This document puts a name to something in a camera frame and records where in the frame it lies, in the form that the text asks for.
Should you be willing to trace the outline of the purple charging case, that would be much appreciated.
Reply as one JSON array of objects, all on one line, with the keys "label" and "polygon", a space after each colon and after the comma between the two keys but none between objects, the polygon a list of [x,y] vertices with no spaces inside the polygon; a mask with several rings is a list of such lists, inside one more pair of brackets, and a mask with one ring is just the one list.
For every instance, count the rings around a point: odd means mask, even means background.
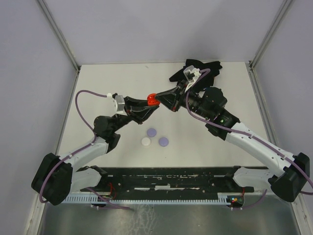
[{"label": "purple charging case", "polygon": [[155,128],[149,128],[146,133],[147,136],[150,138],[155,137],[157,135],[157,131]]},{"label": "purple charging case", "polygon": [[169,144],[169,140],[166,138],[166,137],[161,137],[159,140],[158,140],[158,144],[162,147],[166,147],[168,146]]}]

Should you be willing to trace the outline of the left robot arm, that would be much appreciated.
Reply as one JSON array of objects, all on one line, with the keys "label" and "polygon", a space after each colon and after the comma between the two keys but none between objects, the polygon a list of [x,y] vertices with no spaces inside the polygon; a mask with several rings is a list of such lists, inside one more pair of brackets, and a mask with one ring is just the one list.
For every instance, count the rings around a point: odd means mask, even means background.
[{"label": "left robot arm", "polygon": [[85,145],[60,156],[49,153],[44,156],[31,187],[39,194],[41,203],[62,203],[71,192],[94,187],[103,191],[108,186],[105,172],[97,166],[86,164],[116,148],[120,135],[117,131],[134,121],[142,124],[159,107],[160,102],[151,94],[146,100],[112,96],[116,106],[113,116],[98,116],[88,125],[93,138]]}]

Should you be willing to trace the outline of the orange round charging case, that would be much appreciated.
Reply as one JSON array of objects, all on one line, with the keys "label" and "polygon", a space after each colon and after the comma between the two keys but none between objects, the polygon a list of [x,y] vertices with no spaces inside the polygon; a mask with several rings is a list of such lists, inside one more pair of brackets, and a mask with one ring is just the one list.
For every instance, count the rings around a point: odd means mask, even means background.
[{"label": "orange round charging case", "polygon": [[150,94],[147,96],[148,106],[158,106],[160,102],[156,99],[156,94]]}]

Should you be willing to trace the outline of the white round charging case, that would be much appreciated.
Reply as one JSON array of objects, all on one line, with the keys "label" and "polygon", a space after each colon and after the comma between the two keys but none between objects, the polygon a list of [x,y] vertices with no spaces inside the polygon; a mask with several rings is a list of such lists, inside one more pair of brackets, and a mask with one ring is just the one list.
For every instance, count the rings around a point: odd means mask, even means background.
[{"label": "white round charging case", "polygon": [[142,138],[141,140],[141,144],[144,146],[144,147],[147,147],[147,146],[150,146],[151,145],[151,139],[149,137],[144,137]]}]

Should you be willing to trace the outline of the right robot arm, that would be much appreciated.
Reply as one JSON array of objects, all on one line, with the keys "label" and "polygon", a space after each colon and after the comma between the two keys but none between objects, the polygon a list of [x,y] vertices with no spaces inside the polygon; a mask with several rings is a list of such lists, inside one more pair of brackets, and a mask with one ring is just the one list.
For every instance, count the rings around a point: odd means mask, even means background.
[{"label": "right robot arm", "polygon": [[266,169],[239,167],[224,180],[229,191],[240,187],[262,188],[293,202],[308,182],[309,157],[303,153],[294,155],[255,134],[225,109],[227,99],[221,89],[209,87],[199,95],[187,85],[180,84],[157,93],[155,99],[173,112],[186,108],[192,117],[206,124],[213,136],[241,148],[266,166]]}]

